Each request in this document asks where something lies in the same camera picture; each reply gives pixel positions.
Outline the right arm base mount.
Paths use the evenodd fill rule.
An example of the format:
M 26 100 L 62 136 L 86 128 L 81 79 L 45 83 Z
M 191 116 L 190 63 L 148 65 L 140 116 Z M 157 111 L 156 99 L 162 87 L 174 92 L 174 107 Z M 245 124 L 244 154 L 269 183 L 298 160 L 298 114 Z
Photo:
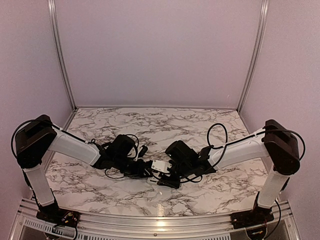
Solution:
M 272 207 L 265 208 L 258 206 L 257 199 L 254 201 L 252 209 L 234 212 L 230 217 L 231 224 L 233 225 L 234 229 L 262 225 L 275 219 L 272 213 Z

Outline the white remote control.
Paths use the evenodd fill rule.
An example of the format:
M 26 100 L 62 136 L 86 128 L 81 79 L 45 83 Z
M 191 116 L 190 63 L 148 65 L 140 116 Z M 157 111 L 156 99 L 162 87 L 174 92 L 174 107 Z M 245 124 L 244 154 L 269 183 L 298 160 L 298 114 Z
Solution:
M 149 177 L 147 179 L 147 183 L 150 184 L 150 185 L 155 185 L 156 186 L 156 185 L 158 185 L 159 180 L 157 178 L 155 178 L 155 177 Z

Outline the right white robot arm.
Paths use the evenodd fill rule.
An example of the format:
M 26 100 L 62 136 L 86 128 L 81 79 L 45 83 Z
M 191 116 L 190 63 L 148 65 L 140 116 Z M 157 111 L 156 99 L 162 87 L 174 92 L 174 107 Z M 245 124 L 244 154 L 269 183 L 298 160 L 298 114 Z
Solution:
M 191 182 L 191 175 L 198 178 L 230 165 L 270 158 L 272 165 L 268 177 L 256 197 L 255 207 L 247 214 L 252 224 L 258 224 L 267 216 L 267 209 L 272 207 L 290 176 L 300 169 L 306 153 L 299 151 L 299 143 L 303 142 L 298 133 L 270 119 L 264 127 L 248 136 L 226 141 L 221 146 L 209 144 L 198 153 L 183 141 L 175 141 L 165 151 L 170 161 L 153 161 L 151 168 L 162 173 L 160 183 L 173 186 L 180 185 L 181 179 Z

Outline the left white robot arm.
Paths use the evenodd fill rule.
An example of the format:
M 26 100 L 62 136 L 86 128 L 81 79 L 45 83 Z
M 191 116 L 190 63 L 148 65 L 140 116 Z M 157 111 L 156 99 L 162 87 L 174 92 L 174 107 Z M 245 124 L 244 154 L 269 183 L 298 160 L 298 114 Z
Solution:
M 12 134 L 10 147 L 44 215 L 53 223 L 60 222 L 64 215 L 42 167 L 47 152 L 71 157 L 98 170 L 114 168 L 124 177 L 142 179 L 151 175 L 150 164 L 139 158 L 131 135 L 120 134 L 112 142 L 98 144 L 54 125 L 45 114 L 21 123 Z

